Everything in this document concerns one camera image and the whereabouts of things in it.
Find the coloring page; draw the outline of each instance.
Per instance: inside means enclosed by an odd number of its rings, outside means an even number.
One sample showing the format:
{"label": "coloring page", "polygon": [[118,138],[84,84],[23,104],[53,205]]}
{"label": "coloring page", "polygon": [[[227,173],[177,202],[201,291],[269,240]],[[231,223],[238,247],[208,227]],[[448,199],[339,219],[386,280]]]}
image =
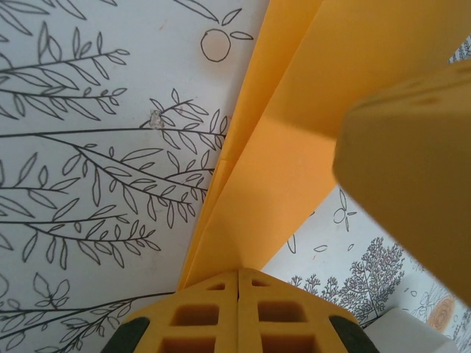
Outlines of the coloring page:
{"label": "coloring page", "polygon": [[0,352],[177,288],[268,1],[0,1]]}

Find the wallpaper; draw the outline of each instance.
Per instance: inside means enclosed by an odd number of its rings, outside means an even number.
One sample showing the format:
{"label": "wallpaper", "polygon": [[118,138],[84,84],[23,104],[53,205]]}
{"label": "wallpaper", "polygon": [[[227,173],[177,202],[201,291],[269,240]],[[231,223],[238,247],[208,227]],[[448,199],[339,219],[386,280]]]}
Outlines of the wallpaper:
{"label": "wallpaper", "polygon": [[336,188],[263,269],[367,327],[400,307],[471,352],[471,310]]}
{"label": "wallpaper", "polygon": [[268,1],[0,1],[0,352],[177,288]]}

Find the fruit drawing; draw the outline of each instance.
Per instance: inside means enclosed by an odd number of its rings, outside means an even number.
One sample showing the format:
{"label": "fruit drawing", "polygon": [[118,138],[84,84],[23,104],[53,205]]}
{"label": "fruit drawing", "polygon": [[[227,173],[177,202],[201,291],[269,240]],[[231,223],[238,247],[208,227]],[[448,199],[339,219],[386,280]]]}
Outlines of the fruit drawing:
{"label": "fruit drawing", "polygon": [[214,62],[220,63],[224,60],[227,55],[229,55],[230,49],[232,47],[231,40],[253,40],[253,36],[241,32],[241,31],[232,31],[226,32],[225,28],[230,24],[234,18],[242,11],[242,9],[236,9],[230,11],[223,19],[220,21],[207,7],[201,5],[195,0],[174,0],[178,4],[186,7],[187,9],[201,15],[208,20],[215,21],[219,28],[211,28],[206,31],[200,42],[201,51],[206,59]]}

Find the folded yellow paper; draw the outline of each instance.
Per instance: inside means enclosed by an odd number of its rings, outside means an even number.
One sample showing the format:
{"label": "folded yellow paper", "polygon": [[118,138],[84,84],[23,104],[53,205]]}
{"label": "folded yellow paper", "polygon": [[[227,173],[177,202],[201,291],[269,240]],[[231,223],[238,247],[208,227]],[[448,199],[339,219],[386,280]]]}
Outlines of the folded yellow paper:
{"label": "folded yellow paper", "polygon": [[292,6],[289,1],[285,0],[271,0],[269,3],[233,114],[231,133],[224,142],[188,250],[180,278],[180,289],[186,287],[188,272],[214,204],[294,52],[308,30],[320,3],[321,0],[298,0],[297,6]]}
{"label": "folded yellow paper", "polygon": [[[262,268],[334,186],[335,137],[348,107],[445,65],[467,35],[471,10],[468,0],[313,4],[303,2],[312,21],[298,7],[281,29],[280,14],[290,7],[270,3],[181,288],[221,271]],[[296,42],[309,21],[297,50],[285,50],[286,34],[296,29]],[[270,77],[264,65],[278,57]]]}

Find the black rubber part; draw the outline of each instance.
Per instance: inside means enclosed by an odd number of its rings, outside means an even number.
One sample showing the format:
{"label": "black rubber part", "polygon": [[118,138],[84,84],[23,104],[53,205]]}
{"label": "black rubber part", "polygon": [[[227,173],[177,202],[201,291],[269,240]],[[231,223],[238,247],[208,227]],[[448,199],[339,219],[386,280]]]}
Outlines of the black rubber part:
{"label": "black rubber part", "polygon": [[122,324],[106,343],[102,353],[133,353],[150,324],[148,318],[135,318]]}
{"label": "black rubber part", "polygon": [[341,316],[329,320],[348,353],[380,353],[359,325]]}

